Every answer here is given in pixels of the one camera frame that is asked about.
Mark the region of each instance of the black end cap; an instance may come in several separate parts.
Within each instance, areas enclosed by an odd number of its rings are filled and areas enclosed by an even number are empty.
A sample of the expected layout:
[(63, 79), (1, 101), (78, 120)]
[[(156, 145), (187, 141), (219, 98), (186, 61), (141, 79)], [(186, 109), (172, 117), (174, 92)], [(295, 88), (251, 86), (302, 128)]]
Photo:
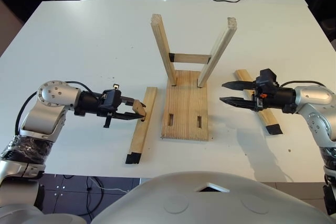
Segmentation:
[(138, 164), (140, 162), (141, 153), (132, 152), (127, 154), (125, 164)]
[(268, 133), (271, 135), (283, 134), (279, 124), (273, 124), (273, 125), (266, 126), (266, 129)]

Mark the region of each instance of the wooden leg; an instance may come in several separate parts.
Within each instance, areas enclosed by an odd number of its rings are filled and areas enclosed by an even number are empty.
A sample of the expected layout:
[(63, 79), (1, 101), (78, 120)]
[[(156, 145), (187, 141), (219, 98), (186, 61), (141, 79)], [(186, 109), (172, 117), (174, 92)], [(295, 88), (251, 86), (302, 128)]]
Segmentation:
[(221, 58), (225, 48), (229, 44), (233, 35), (237, 30), (237, 21), (235, 18), (227, 18), (227, 29), (218, 37), (214, 47), (211, 50), (211, 59), (208, 64), (204, 65), (201, 74), (198, 78), (198, 87), (201, 88), (205, 85), (210, 74), (214, 70), (216, 64)]
[(147, 87), (146, 89), (145, 97), (143, 99), (143, 103), (146, 105), (146, 116), (144, 121), (143, 119), (138, 119), (138, 122), (136, 123), (137, 125), (135, 127), (130, 150), (126, 158), (126, 164), (138, 164), (140, 161), (157, 90), (158, 89), (155, 87)]
[(176, 71), (174, 65), (170, 62), (169, 59), (170, 50), (166, 32), (164, 31), (162, 17), (160, 14), (152, 15), (151, 26), (156, 40), (156, 44), (158, 45), (160, 55), (162, 57), (164, 68), (166, 69), (168, 75), (168, 79), (170, 83), (174, 86), (176, 85)]
[[(246, 69), (239, 69), (235, 71), (235, 75), (239, 81), (253, 81)], [(252, 90), (245, 90), (246, 94), (251, 97)], [(280, 125), (270, 109), (258, 111), (258, 116), (271, 135), (282, 134)]]

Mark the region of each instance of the black tape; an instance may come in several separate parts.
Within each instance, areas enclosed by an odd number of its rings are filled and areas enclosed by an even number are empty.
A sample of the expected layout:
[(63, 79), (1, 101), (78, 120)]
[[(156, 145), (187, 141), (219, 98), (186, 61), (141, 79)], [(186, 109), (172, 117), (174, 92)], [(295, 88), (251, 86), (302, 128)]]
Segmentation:
[(172, 52), (170, 52), (169, 53), (169, 59), (170, 59), (170, 62), (174, 62), (174, 60), (175, 60), (175, 54), (172, 53)]
[(140, 162), (141, 153), (132, 152), (127, 154), (125, 164), (138, 164)]
[(279, 124), (273, 124), (273, 125), (266, 126), (266, 129), (268, 133), (271, 135), (283, 134)]

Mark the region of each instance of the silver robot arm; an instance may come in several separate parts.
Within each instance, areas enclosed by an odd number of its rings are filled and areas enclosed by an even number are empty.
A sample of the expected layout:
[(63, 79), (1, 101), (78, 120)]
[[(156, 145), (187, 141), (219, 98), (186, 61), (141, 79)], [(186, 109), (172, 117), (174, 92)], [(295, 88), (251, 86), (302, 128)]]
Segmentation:
[(336, 96), (334, 92), (315, 81), (308, 81), (317, 84), (313, 86), (299, 86), (294, 89), (284, 87), (286, 84), (297, 82), (304, 81), (292, 81), (279, 86), (276, 75), (270, 69), (265, 69), (260, 71), (260, 76), (253, 82), (233, 81), (222, 85), (234, 90), (254, 90), (251, 100), (236, 97), (220, 100), (254, 111), (276, 108), (282, 109), (283, 113), (303, 116), (320, 148), (325, 164), (327, 185), (323, 189), (328, 213), (333, 214), (336, 212)]
[(134, 103), (134, 99), (121, 96), (117, 84), (111, 90), (93, 93), (89, 89), (81, 91), (63, 81), (49, 81), (39, 87), (36, 96), (36, 104), (16, 130), (13, 140), (0, 153), (0, 223), (6, 223), (2, 222), (6, 218), (9, 218), (8, 223), (19, 223), (22, 215), (14, 215), (13, 212), (32, 216), (34, 213), (41, 214), (33, 207), (39, 207), (41, 203), (37, 202), (41, 188), (36, 179), (44, 174), (45, 161), (69, 110), (79, 116), (93, 113), (104, 117), (106, 128), (112, 118), (131, 120), (143, 117), (138, 113), (117, 112), (121, 103), (129, 106)]

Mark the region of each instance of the rectangular slot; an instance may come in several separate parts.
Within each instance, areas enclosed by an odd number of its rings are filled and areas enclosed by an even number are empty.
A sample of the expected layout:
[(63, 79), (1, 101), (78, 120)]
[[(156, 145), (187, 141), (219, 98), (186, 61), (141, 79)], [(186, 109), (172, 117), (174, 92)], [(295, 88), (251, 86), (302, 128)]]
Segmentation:
[(169, 114), (168, 126), (173, 126), (173, 121), (174, 121), (174, 115), (173, 114)]
[(212, 183), (206, 183), (206, 185), (203, 185), (197, 188), (195, 191), (200, 192), (200, 193), (209, 192), (209, 191), (216, 191), (219, 193), (229, 193), (230, 189), (227, 189), (227, 188), (224, 188), (222, 186), (218, 186)]
[(197, 127), (198, 128), (202, 128), (202, 117), (201, 116), (197, 116)]

